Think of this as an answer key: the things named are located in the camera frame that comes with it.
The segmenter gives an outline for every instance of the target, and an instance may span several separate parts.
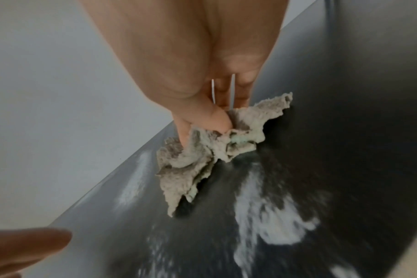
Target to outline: hand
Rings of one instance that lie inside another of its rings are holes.
[[[276,42],[288,0],[81,0],[143,93],[190,125],[224,133]],[[214,100],[211,80],[214,80]]]
[[[40,228],[0,231],[0,277],[20,278],[17,271],[59,252],[71,240],[71,232]]]

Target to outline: gray cloth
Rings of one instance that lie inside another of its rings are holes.
[[[157,151],[157,176],[169,205],[167,214],[173,215],[182,196],[193,201],[198,183],[210,176],[218,159],[230,162],[241,153],[254,151],[256,144],[265,140],[265,122],[282,116],[291,101],[292,93],[285,93],[252,107],[230,110],[227,113],[234,129],[225,134],[192,126],[186,148],[177,138],[166,139],[165,146]]]

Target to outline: white floor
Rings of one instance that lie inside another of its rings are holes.
[[[0,228],[48,225],[170,121],[75,0],[0,0]]]

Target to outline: dark countertop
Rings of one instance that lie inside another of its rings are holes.
[[[164,128],[53,223],[72,242],[25,277],[385,277],[417,235],[417,0],[318,0],[252,102],[287,92],[267,140],[174,218],[154,176]]]

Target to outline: beige surface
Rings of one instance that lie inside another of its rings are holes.
[[[396,265],[389,278],[417,278],[417,238]]]

